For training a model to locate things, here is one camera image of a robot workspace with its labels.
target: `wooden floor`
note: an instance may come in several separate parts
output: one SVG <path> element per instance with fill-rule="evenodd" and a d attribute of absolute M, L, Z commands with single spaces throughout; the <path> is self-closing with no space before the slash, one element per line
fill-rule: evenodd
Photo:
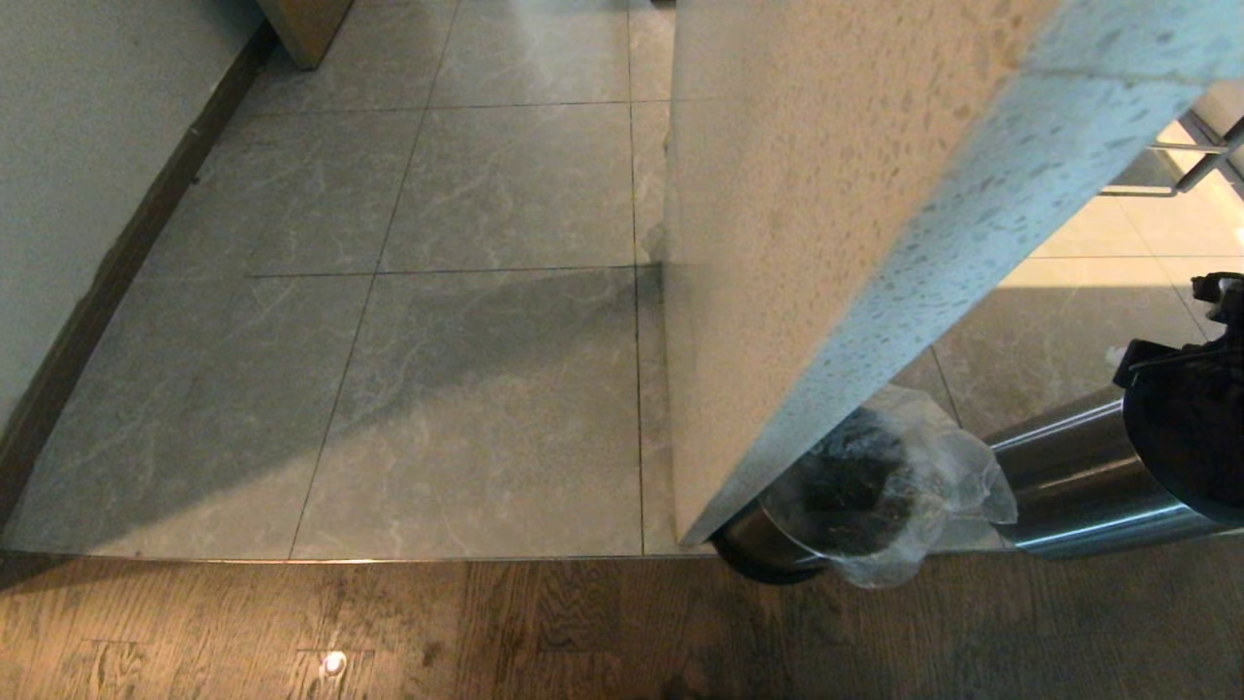
<path fill-rule="evenodd" d="M 715 560 L 7 557 L 0 586 L 4 699 L 1244 698 L 1244 538 L 939 557 L 884 592 Z"/>

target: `baseboard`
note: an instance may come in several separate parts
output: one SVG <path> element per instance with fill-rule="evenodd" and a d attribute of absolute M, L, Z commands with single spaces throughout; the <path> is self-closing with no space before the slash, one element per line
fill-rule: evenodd
<path fill-rule="evenodd" d="M 17 403 L 0 436 L 0 527 L 9 522 L 17 506 L 39 454 L 129 282 L 275 46 L 276 32 L 264 22 L 234 60 L 117 242 L 104 255 L 90 291 L 75 306 Z"/>

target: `gray tile floor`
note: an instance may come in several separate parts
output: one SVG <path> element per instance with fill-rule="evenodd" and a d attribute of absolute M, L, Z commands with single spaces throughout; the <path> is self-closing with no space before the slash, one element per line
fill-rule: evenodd
<path fill-rule="evenodd" d="M 360 0 L 317 72 L 274 56 L 2 546 L 678 553 L 643 246 L 673 12 Z M 1183 279 L 1244 262 L 1244 205 L 1219 179 L 1167 208 L 1095 200 L 894 382 L 985 435 L 1108 382 L 1131 337 L 1203 341 Z"/>

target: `trash bag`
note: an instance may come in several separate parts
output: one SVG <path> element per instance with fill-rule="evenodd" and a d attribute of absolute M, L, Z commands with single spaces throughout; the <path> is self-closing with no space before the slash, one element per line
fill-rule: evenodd
<path fill-rule="evenodd" d="M 952 520 L 1015 522 L 993 451 L 928 394 L 888 385 L 760 495 L 787 537 L 850 583 L 906 583 Z"/>

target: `clear plastic bag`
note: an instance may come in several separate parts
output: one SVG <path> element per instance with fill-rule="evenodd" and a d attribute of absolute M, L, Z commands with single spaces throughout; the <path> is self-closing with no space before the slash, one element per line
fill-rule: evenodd
<path fill-rule="evenodd" d="M 886 387 L 760 496 L 789 537 L 850 583 L 887 588 L 919 571 L 950 520 L 1015 522 L 993 451 L 928 394 Z"/>

